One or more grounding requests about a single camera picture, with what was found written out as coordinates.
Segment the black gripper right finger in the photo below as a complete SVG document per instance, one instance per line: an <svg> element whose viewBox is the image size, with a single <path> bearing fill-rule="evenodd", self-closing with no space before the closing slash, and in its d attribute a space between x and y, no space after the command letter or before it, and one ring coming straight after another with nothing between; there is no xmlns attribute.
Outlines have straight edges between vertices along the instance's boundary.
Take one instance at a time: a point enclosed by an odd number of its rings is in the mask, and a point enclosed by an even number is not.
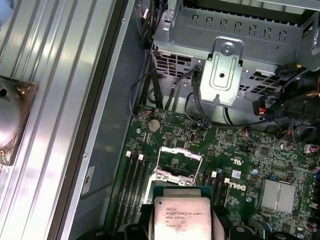
<svg viewBox="0 0 320 240"><path fill-rule="evenodd" d="M219 205L212 208L212 239L213 240L252 240L252 232L244 226L233 225L229 219L229 211Z"/></svg>

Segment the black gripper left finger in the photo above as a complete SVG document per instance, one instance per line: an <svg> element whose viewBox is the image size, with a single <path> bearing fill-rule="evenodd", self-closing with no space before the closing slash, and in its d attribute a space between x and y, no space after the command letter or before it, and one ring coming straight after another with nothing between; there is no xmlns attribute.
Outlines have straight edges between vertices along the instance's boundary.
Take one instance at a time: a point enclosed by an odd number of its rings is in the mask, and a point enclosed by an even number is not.
<svg viewBox="0 0 320 240"><path fill-rule="evenodd" d="M124 240L153 240L154 237L153 204L143 204L138 223L131 223L124 228Z"/></svg>

